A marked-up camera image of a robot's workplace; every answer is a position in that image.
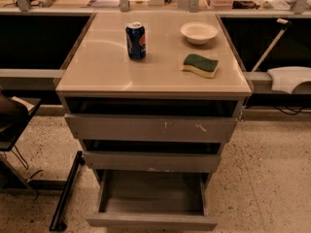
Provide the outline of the blue Pepsi soda can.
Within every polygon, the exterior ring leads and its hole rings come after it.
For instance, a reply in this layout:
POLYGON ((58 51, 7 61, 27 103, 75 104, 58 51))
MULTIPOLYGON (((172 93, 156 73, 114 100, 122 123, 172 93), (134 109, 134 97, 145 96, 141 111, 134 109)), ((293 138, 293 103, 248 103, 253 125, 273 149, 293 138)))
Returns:
POLYGON ((140 22, 131 22, 125 28, 127 52, 131 60, 146 56, 145 27, 140 22))

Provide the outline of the dark chair at left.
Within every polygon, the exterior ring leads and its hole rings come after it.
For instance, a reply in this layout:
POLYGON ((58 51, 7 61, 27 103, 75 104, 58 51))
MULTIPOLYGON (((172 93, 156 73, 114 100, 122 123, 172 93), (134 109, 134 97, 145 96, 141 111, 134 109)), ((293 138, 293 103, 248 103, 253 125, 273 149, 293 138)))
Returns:
POLYGON ((18 98, 0 95, 0 188, 4 190, 24 190, 36 194, 36 190, 21 176, 5 157, 13 152, 23 130, 34 117, 41 105, 40 98, 18 98))

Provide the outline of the grey drawer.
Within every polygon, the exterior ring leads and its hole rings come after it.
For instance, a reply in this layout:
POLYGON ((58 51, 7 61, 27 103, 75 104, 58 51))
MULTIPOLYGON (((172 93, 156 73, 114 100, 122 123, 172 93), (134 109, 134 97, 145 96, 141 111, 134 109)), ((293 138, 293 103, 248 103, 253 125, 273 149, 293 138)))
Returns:
POLYGON ((221 157, 214 154, 90 151, 84 152, 91 169, 148 172, 214 173, 221 157))
POLYGON ((104 116, 66 114, 76 139, 227 143, 237 124, 234 117, 104 116))
POLYGON ((93 227, 212 231, 199 173, 104 171, 93 227))

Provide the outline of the green and yellow sponge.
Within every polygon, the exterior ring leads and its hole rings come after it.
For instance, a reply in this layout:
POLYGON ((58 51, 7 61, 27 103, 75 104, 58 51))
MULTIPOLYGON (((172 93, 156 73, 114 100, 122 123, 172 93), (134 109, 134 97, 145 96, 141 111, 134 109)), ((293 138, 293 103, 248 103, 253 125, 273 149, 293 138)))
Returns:
POLYGON ((195 73, 206 79, 213 79, 218 68, 218 63, 218 60, 191 53, 185 58, 182 70, 195 73))

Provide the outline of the grey drawer cabinet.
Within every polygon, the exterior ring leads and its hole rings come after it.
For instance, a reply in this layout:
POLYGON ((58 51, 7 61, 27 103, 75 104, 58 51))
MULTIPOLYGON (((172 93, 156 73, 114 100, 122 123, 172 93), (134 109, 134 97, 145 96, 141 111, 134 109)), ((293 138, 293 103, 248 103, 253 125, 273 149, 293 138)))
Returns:
MULTIPOLYGON (((251 89, 225 34, 203 47, 187 42, 187 22, 218 25, 212 13, 99 13, 91 22, 56 91, 66 114, 157 117, 234 117, 251 89), (146 56, 131 60, 125 28, 145 27, 146 56), (218 60, 213 79, 183 71, 185 58, 218 60)), ((122 151, 214 154, 226 143, 80 140, 84 152, 122 151)))

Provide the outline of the white ceramic bowl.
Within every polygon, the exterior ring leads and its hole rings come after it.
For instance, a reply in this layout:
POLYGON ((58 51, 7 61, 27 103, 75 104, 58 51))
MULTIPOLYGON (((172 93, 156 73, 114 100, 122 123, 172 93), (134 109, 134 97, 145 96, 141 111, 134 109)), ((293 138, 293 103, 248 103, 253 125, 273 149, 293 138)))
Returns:
POLYGON ((218 35, 218 29, 205 22, 189 22, 184 24, 180 32, 193 45, 204 45, 218 35))

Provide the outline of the grey middle drawer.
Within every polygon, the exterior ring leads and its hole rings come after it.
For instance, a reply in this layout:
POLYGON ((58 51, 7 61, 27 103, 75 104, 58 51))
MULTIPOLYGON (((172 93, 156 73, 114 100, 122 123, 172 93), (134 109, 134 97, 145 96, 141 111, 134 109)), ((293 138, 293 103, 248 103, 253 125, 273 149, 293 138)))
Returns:
POLYGON ((221 157, 214 154, 90 151, 84 152, 91 169, 148 172, 214 173, 221 157))

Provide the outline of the grey bottom drawer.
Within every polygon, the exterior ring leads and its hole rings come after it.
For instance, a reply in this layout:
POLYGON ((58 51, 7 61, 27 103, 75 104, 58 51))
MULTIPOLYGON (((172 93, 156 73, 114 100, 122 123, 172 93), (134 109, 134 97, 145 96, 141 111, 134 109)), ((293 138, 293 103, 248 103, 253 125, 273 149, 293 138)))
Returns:
POLYGON ((199 173, 104 171, 93 227, 212 231, 199 173))

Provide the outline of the grey top drawer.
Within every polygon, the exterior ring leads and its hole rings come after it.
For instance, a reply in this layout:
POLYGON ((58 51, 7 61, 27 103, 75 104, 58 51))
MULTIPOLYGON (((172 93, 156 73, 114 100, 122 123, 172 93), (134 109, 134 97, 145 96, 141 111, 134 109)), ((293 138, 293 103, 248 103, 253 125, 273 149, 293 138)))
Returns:
POLYGON ((104 116, 66 114, 76 139, 227 143, 237 124, 234 117, 104 116))

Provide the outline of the black cart base bar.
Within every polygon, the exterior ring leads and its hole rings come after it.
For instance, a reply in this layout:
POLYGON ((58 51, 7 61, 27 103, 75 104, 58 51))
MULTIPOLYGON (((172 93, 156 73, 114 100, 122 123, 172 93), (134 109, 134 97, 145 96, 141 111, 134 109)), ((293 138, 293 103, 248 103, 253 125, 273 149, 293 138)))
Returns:
POLYGON ((67 180, 64 184, 64 187, 62 188, 62 193, 59 197, 56 209, 52 217, 52 221, 49 227, 49 230, 51 232, 62 232, 66 229, 66 223, 63 221, 63 217, 65 214, 65 208, 66 208, 69 195, 71 192, 71 188, 73 186, 78 169, 80 166, 84 164, 85 164, 85 160, 83 158, 83 152, 81 150, 78 150, 75 155, 75 158, 71 166, 67 180))

